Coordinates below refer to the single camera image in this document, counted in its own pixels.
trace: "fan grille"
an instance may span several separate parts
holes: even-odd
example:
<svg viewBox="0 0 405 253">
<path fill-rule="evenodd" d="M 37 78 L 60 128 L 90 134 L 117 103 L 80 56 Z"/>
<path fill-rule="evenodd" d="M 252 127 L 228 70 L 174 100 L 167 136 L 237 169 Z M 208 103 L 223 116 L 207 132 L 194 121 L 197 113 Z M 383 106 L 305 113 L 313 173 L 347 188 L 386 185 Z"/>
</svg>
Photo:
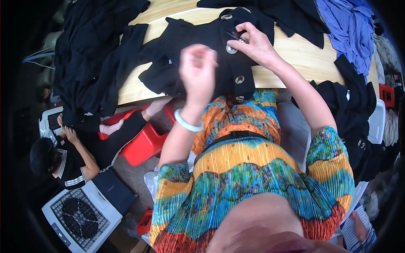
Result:
<svg viewBox="0 0 405 253">
<path fill-rule="evenodd" d="M 51 205 L 51 210 L 84 251 L 88 251 L 110 225 L 81 188 L 63 195 Z"/>
</svg>

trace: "purple clothing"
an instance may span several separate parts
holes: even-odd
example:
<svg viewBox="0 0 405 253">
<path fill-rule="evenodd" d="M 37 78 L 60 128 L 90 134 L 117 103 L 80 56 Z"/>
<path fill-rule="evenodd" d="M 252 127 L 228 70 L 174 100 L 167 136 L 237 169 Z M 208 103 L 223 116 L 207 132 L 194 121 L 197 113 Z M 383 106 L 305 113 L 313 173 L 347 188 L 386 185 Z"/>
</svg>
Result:
<svg viewBox="0 0 405 253">
<path fill-rule="evenodd" d="M 367 83 L 373 55 L 374 25 L 371 9 L 357 6 L 353 0 L 316 0 L 318 10 L 330 30 L 328 37 L 337 57 L 344 54 L 353 62 L 358 74 Z"/>
</svg>

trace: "scissors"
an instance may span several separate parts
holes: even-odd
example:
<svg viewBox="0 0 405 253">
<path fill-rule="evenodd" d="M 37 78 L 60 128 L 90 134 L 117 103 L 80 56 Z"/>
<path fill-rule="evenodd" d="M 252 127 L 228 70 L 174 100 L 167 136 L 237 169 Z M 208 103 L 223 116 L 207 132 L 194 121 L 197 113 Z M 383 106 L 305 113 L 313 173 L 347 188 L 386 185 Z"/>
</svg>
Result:
<svg viewBox="0 0 405 253">
<path fill-rule="evenodd" d="M 249 44 L 249 41 L 244 40 L 244 39 L 241 38 L 242 32 L 232 32 L 228 28 L 226 30 L 227 30 L 226 33 L 231 35 L 233 38 L 239 40 L 240 42 L 242 42 L 244 44 Z"/>
</svg>

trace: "black t-shirt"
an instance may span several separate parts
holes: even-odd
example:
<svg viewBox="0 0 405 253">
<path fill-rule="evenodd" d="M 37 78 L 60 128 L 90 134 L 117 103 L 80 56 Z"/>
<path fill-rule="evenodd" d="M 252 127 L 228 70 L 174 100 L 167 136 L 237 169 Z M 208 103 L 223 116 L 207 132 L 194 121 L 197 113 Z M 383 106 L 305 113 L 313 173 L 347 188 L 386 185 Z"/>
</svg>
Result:
<svg viewBox="0 0 405 253">
<path fill-rule="evenodd" d="M 59 175 L 56 180 L 63 189 L 76 189 L 84 186 L 87 180 L 82 171 L 86 166 L 79 152 L 67 139 L 56 136 L 58 144 L 56 149 L 62 154 L 62 163 L 60 165 Z"/>
</svg>

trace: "foot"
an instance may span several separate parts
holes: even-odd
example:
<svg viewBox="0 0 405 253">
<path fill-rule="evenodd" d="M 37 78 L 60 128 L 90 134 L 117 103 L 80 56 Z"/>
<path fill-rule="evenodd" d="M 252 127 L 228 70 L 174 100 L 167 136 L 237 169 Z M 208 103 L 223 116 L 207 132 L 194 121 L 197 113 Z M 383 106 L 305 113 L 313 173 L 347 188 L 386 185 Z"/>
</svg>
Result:
<svg viewBox="0 0 405 253">
<path fill-rule="evenodd" d="M 121 119 L 118 123 L 114 125 L 103 125 L 100 124 L 100 133 L 110 135 L 113 132 L 119 130 L 124 124 L 124 119 Z"/>
<path fill-rule="evenodd" d="M 148 108 L 146 108 L 145 111 L 149 116 L 153 117 L 156 113 L 160 112 L 163 107 L 172 99 L 172 97 L 166 96 L 162 99 L 155 100 Z"/>
</svg>

